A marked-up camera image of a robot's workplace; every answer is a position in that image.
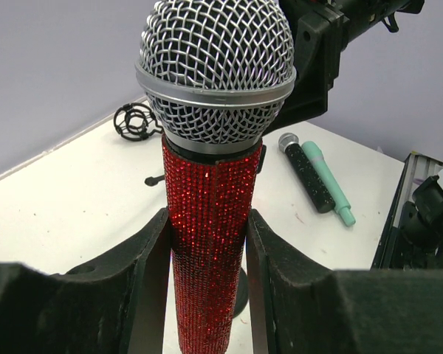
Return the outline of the tripod stand with shock mount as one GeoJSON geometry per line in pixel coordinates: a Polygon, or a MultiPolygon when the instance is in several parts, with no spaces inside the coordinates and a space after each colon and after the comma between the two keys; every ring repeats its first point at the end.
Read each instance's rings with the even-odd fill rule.
{"type": "Polygon", "coordinates": [[[112,122],[117,134],[130,142],[142,142],[155,134],[163,133],[153,110],[144,103],[134,102],[120,106],[115,111],[112,122]]]}

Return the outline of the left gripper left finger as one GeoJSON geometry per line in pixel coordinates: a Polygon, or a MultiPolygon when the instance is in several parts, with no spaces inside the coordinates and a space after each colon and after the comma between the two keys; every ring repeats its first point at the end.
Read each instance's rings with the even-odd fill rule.
{"type": "Polygon", "coordinates": [[[168,211],[65,274],[0,263],[0,353],[161,353],[168,211]]]}

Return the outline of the black glitter microphone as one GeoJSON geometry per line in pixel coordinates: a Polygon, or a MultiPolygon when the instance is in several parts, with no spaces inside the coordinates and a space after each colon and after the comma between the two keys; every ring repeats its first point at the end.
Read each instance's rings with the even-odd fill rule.
{"type": "Polygon", "coordinates": [[[286,155],[317,212],[320,214],[331,212],[335,202],[300,146],[299,138],[293,133],[283,133],[278,139],[278,147],[286,155]]]}

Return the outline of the mint green microphone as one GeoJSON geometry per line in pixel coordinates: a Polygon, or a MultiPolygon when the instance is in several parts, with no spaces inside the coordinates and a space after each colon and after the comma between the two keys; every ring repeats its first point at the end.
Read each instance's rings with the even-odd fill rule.
{"type": "Polygon", "coordinates": [[[304,142],[301,147],[333,198],[335,213],[341,218],[345,226],[353,226],[356,219],[351,211],[351,204],[327,165],[322,150],[313,141],[304,142]]]}

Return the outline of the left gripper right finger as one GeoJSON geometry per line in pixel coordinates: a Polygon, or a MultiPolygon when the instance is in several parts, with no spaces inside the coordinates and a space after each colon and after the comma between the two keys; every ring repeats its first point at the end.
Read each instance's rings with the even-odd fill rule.
{"type": "Polygon", "coordinates": [[[443,353],[443,269],[332,271],[253,210],[247,277],[255,353],[443,353]]]}

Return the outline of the red glitter microphone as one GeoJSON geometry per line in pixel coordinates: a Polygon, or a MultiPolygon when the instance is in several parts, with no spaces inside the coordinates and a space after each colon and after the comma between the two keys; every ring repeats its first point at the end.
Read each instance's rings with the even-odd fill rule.
{"type": "Polygon", "coordinates": [[[136,76],[163,128],[179,347],[224,353],[262,136],[294,88],[274,1],[158,1],[136,76]]]}

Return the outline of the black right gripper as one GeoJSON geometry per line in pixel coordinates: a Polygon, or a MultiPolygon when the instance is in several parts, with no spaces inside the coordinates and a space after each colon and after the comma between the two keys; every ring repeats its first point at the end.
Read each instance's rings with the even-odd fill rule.
{"type": "Polygon", "coordinates": [[[294,38],[295,86],[276,128],[319,117],[328,109],[328,94],[338,74],[341,44],[382,23],[399,31],[396,13],[420,14],[424,0],[280,1],[294,38]]]}

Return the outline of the round-base mic stand with clip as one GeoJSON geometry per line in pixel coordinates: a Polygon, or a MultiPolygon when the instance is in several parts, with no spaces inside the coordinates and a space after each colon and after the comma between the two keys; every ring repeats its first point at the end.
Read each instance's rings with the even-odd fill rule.
{"type": "MultiPolygon", "coordinates": [[[[260,162],[259,162],[259,166],[257,169],[257,174],[259,174],[262,170],[266,152],[267,152],[267,146],[262,145],[260,162]]],[[[145,180],[145,183],[148,186],[154,186],[158,182],[162,181],[163,179],[164,179],[164,176],[147,177],[147,179],[145,180]]],[[[78,265],[78,266],[70,269],[68,272],[66,272],[66,275],[87,274],[87,273],[93,272],[95,269],[96,269],[95,265],[92,265],[89,262],[87,262],[87,263],[78,265]]],[[[249,299],[249,294],[248,294],[247,272],[243,268],[241,268],[240,272],[239,272],[239,277],[238,277],[236,303],[235,303],[234,311],[233,311],[234,318],[236,318],[238,315],[240,315],[241,312],[246,308],[247,303],[248,303],[248,299],[249,299]]]]}

